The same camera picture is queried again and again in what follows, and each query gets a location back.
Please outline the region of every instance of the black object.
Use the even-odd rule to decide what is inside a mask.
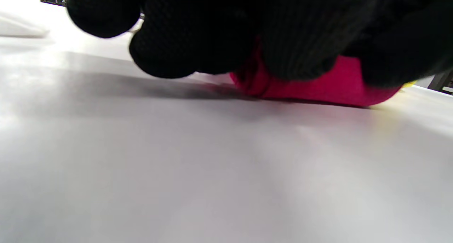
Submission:
[[[365,81],[393,87],[453,65],[452,0],[67,0],[84,31],[109,38],[145,20],[130,53],[164,78],[238,69],[260,38],[270,74],[312,80],[339,54]]]

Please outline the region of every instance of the pink object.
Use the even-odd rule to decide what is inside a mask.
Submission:
[[[302,99],[353,106],[371,106],[392,97],[400,88],[378,89],[362,80],[360,60],[338,56],[332,70],[312,81],[282,81],[269,75],[260,49],[237,72],[230,73],[246,95],[263,99]]]

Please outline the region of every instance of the finger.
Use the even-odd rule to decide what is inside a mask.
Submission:
[[[66,6],[80,29],[101,38],[126,32],[140,15],[139,0],[67,0]]]
[[[432,0],[424,9],[371,39],[361,59],[364,82],[378,88],[404,83],[453,68],[453,0]]]
[[[129,51],[155,77],[174,79],[195,72],[206,52],[207,27],[198,0],[146,0],[145,19]]]
[[[270,74],[283,80],[320,77],[367,24],[377,1],[269,0],[262,41]]]
[[[238,69],[251,56],[256,32],[240,9],[216,11],[209,17],[210,44],[201,72],[223,74]]]

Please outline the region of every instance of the white surface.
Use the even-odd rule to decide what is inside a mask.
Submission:
[[[453,92],[453,88],[443,87],[442,90]]]
[[[47,7],[48,38],[0,38],[0,242],[453,242],[451,96],[242,99]]]
[[[418,80],[415,83],[415,85],[422,87],[422,88],[428,88],[429,84],[432,82],[433,79],[434,79],[434,76],[425,77],[424,79]]]
[[[41,22],[39,0],[0,0],[0,36],[44,37],[49,30]]]

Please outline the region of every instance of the gloved hand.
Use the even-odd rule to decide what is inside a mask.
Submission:
[[[396,22],[379,24],[371,35],[366,33],[388,8],[400,3],[407,2],[67,0],[67,8],[77,26],[103,38],[129,30],[143,11],[145,20],[129,50],[136,64],[155,77],[235,71],[251,56],[259,37],[264,63],[278,79],[314,80],[329,71],[337,56],[344,53],[361,60],[366,84],[396,87],[436,73],[433,68],[439,72],[453,64],[449,50],[453,47],[449,35],[453,29],[448,20],[452,16],[451,0],[440,0],[432,7],[427,6],[430,1],[424,2],[421,8],[413,9],[415,12],[406,12],[415,17],[398,16]],[[432,17],[437,13],[442,17]],[[424,22],[436,30],[443,29],[432,31]],[[366,39],[360,38],[364,35],[368,35]],[[437,51],[429,55],[420,50],[408,53],[408,47],[419,43]],[[411,59],[422,65],[411,66]]]

